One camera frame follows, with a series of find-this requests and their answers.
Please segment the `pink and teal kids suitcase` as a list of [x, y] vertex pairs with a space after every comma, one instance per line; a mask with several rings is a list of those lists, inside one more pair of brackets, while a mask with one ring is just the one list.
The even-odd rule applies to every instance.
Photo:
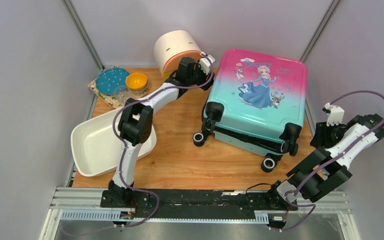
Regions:
[[201, 147], [215, 139], [262, 156], [269, 173], [283, 155], [295, 156], [305, 122], [308, 70], [298, 60], [232, 48], [219, 64], [202, 109]]

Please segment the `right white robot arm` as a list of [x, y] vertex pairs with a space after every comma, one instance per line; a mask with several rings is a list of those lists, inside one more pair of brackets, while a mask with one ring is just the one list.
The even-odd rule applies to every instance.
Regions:
[[317, 123], [310, 142], [314, 151], [286, 174], [286, 180], [272, 185], [264, 198], [266, 206], [287, 208], [297, 198], [317, 202], [349, 180], [354, 158], [382, 138], [384, 119], [377, 113], [357, 115], [347, 124]]

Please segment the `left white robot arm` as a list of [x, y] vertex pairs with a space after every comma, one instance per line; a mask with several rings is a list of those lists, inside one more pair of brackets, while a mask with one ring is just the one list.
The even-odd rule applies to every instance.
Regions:
[[154, 114], [189, 89], [207, 90], [214, 79], [215, 61], [212, 55], [205, 53], [198, 61], [182, 58], [177, 69], [157, 90], [138, 100], [128, 99], [116, 113], [112, 128], [123, 147], [116, 172], [108, 184], [108, 193], [118, 206], [125, 208], [133, 201], [134, 171], [139, 151], [151, 135]]

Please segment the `white plastic basin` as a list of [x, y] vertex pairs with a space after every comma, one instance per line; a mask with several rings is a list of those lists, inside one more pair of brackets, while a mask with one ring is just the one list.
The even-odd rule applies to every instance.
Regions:
[[113, 132], [118, 109], [77, 125], [71, 132], [71, 151], [78, 172], [85, 177], [106, 174], [119, 166], [124, 144]]

